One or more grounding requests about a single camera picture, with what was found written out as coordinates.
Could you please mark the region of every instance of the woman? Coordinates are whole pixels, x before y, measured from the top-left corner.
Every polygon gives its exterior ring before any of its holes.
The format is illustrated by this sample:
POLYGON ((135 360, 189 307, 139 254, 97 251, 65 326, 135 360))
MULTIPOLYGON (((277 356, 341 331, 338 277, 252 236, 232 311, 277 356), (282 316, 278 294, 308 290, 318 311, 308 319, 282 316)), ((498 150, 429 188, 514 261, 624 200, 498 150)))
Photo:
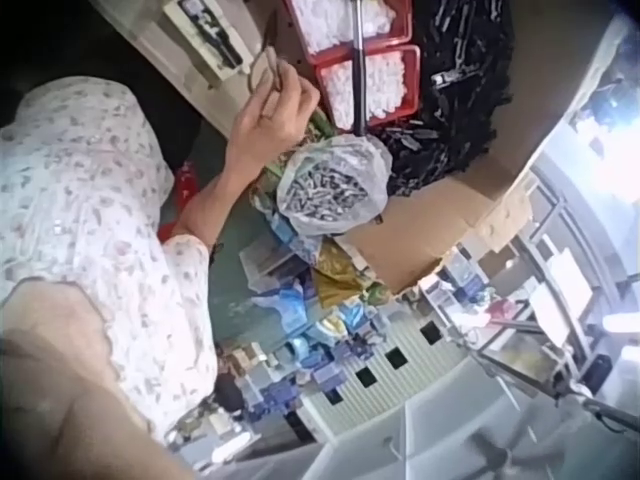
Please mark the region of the woman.
POLYGON ((52 82, 0 132, 3 429, 26 465, 48 477, 184 474, 149 434, 162 441, 214 385, 209 254, 240 194, 302 139, 318 103, 292 66, 279 74, 277 99, 265 74, 223 173, 164 245, 172 178, 126 87, 52 82))

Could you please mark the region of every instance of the white small parts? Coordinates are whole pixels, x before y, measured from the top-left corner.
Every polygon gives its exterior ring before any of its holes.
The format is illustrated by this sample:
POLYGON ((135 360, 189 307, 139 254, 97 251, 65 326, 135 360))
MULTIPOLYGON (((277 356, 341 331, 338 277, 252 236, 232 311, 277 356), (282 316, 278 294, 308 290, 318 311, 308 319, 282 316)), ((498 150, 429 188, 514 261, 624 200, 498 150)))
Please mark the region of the white small parts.
MULTIPOLYGON (((302 35, 311 53, 353 40, 352 0, 292 0, 302 35)), ((383 0, 364 0, 364 37, 389 33, 396 12, 383 0)))
MULTIPOLYGON (((396 111, 406 93, 404 62, 401 52, 367 57, 367 120, 384 118, 396 111)), ((342 130, 353 127, 353 84, 351 60, 322 70, 329 104, 336 126, 342 130)))

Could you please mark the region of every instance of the table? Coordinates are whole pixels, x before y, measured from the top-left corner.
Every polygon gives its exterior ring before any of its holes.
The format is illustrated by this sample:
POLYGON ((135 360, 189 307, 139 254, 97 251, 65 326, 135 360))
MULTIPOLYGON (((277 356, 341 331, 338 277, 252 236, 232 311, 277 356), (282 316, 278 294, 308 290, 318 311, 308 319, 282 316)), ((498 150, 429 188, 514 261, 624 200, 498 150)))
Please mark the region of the table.
MULTIPOLYGON (((248 76, 224 82, 207 72, 182 34, 163 14, 166 0, 90 0, 96 10, 123 35, 225 137, 236 114, 249 98, 248 76)), ((249 51, 256 55, 262 34, 244 2, 217 0, 249 51)), ((272 0, 264 3, 273 5, 272 0)))

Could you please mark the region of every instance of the workbench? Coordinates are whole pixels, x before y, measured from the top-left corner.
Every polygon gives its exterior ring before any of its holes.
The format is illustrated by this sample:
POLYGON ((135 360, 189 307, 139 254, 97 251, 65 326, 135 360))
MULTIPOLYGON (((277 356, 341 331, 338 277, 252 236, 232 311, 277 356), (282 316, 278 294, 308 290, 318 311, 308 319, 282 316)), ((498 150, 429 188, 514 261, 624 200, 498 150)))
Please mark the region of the workbench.
MULTIPOLYGON (((248 75, 221 81, 163 12, 169 0, 90 0, 98 12, 123 35, 225 137, 236 114, 249 98, 248 75)), ((292 29, 280 0, 217 0, 252 55, 262 49, 263 32, 275 10, 282 28, 292 29)), ((303 55, 296 35, 287 35, 276 48, 299 68, 303 55)))

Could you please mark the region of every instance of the cardboard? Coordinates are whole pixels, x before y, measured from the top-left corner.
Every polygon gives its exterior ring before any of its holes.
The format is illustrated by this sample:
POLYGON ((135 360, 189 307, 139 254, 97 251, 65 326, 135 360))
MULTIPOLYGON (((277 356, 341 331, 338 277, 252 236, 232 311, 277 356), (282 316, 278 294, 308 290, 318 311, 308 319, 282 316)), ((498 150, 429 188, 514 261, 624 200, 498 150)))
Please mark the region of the cardboard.
MULTIPOLYGON (((594 77, 613 58, 612 53, 594 58, 612 20, 606 0, 515 0, 511 10, 516 37, 510 71, 513 102, 494 115, 498 138, 489 154, 465 173, 410 198, 391 198, 384 223, 361 225, 345 235, 394 293, 433 271, 487 218, 493 229, 485 235, 495 247, 504 242, 508 235, 498 232, 498 223, 505 212, 493 219, 490 214, 527 172, 558 122, 579 106, 578 99, 588 97, 597 84, 594 77)), ((530 214, 524 203, 519 205, 518 211, 530 214)), ((505 231, 510 234, 518 223, 505 231)))
POLYGON ((533 218, 531 201, 523 186, 509 192, 475 228, 475 233, 494 252, 499 252, 533 218))

